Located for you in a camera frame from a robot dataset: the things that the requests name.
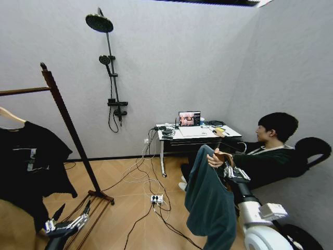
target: black wheel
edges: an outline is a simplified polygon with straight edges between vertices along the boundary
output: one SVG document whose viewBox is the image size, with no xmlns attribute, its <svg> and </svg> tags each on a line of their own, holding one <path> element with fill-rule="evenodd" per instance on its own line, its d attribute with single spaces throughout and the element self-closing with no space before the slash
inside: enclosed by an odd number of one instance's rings
<svg viewBox="0 0 333 250">
<path fill-rule="evenodd" d="M 293 241 L 294 249 L 324 250 L 315 238 L 297 226 L 286 224 L 282 227 L 282 231 L 289 237 L 291 241 Z"/>
</svg>

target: black hair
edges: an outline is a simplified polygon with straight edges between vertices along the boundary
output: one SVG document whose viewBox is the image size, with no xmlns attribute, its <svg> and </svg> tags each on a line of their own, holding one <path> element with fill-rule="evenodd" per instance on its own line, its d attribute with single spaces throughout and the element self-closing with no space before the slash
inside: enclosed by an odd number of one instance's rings
<svg viewBox="0 0 333 250">
<path fill-rule="evenodd" d="M 258 125 L 263 126 L 266 131 L 274 129 L 279 141 L 285 143 L 295 133 L 298 120 L 287 113 L 276 112 L 262 117 Z"/>
</svg>

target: white desk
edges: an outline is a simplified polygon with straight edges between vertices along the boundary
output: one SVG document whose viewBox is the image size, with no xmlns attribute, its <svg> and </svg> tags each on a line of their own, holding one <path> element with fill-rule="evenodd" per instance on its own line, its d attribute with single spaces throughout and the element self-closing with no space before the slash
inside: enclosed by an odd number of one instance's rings
<svg viewBox="0 0 333 250">
<path fill-rule="evenodd" d="M 165 126 L 165 124 L 157 124 L 156 126 L 158 126 L 158 127 Z M 167 129 L 174 129 L 174 124 L 170 124 L 169 126 L 166 126 L 166 128 Z M 241 134 L 237 133 L 235 130 L 228 127 L 227 125 L 222 126 L 221 128 L 223 128 L 225 130 L 225 132 L 223 132 L 223 134 L 225 136 L 241 137 Z M 162 169 L 162 176 L 163 177 L 167 177 L 167 174 L 164 170 L 164 160 L 163 160 L 163 158 L 164 158 L 164 141 L 173 142 L 174 145 L 185 145 L 185 144 L 204 144 L 206 140 L 210 140 L 212 142 L 216 142 L 217 146 L 219 147 L 220 142 L 221 142 L 222 139 L 212 132 L 214 130 L 214 128 L 212 128 L 212 126 L 203 125 L 202 130 L 203 130 L 203 132 L 206 133 L 205 136 L 186 136 L 186 137 L 183 137 L 180 130 L 176 129 L 172 140 L 163 139 L 162 138 L 162 136 L 163 136 L 162 130 L 158 131 L 158 137 L 159 137 L 159 140 L 161 142 L 160 159 L 161 159 L 161 169 Z"/>
</svg>

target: chair backrest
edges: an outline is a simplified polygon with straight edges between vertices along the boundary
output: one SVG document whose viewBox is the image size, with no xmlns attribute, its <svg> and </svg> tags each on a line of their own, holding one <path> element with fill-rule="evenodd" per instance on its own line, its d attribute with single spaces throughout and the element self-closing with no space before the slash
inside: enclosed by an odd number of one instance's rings
<svg viewBox="0 0 333 250">
<path fill-rule="evenodd" d="M 296 159 L 295 163 L 297 171 L 291 174 L 292 177 L 298 177 L 304 174 L 309 168 L 326 160 L 331 152 L 331 146 L 316 137 L 306 137 L 299 140 L 295 145 Z M 309 162 L 309 158 L 315 155 L 320 155 L 317 159 Z"/>
</svg>

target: clothes hanger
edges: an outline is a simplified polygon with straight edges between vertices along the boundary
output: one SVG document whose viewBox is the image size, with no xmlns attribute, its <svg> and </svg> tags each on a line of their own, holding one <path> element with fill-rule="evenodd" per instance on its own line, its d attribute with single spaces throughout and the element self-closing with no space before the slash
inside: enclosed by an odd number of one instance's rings
<svg viewBox="0 0 333 250">
<path fill-rule="evenodd" d="M 25 123 L 26 121 L 13 115 L 11 112 L 9 112 L 7 109 L 0 107 L 0 116 L 4 116 L 7 117 L 11 120 L 17 121 L 17 122 L 21 122 L 21 123 Z"/>
</svg>

